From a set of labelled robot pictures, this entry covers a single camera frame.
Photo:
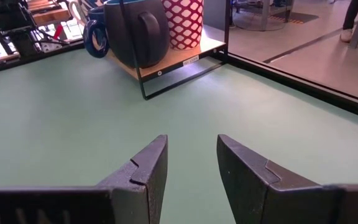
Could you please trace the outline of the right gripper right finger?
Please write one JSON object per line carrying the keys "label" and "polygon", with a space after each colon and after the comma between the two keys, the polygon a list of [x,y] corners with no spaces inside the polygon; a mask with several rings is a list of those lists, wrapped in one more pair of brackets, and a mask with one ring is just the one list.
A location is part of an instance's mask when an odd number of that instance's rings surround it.
{"label": "right gripper right finger", "polygon": [[358,224],[358,184],[317,184],[225,134],[216,152],[236,223]]}

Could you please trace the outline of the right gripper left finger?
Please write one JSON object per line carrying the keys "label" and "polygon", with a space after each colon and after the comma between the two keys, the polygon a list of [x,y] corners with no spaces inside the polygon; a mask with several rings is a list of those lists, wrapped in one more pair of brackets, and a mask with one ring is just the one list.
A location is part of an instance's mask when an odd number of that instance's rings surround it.
{"label": "right gripper left finger", "polygon": [[159,135],[94,186],[0,189],[0,223],[159,223],[167,171]]}

